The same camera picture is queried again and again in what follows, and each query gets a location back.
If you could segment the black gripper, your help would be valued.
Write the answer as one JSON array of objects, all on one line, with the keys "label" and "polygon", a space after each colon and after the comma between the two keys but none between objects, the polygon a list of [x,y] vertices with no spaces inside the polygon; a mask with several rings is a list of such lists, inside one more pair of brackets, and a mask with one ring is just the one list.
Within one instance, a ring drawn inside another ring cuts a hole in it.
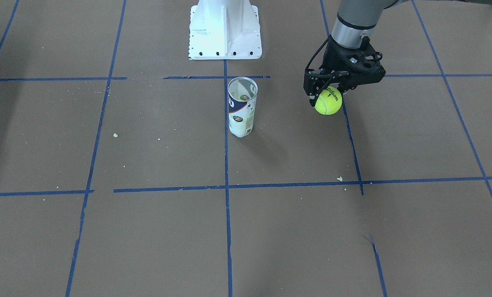
[{"label": "black gripper", "polygon": [[379,83],[385,77],[383,55],[375,51],[368,36],[361,41],[358,48],[350,49],[329,36],[310,58],[304,70],[304,91],[312,107],[321,92],[332,84],[337,84],[337,90],[344,96],[357,86]]}]

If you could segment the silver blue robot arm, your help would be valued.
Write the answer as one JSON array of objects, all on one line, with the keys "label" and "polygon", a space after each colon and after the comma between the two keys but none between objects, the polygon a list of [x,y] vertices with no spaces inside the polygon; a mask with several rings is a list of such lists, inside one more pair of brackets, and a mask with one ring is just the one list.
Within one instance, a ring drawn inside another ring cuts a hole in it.
[{"label": "silver blue robot arm", "polygon": [[304,91],[311,106],[332,84],[343,94],[360,85],[379,83],[386,71],[383,55],[370,44],[381,14],[400,0],[343,0],[329,37],[304,71]]}]

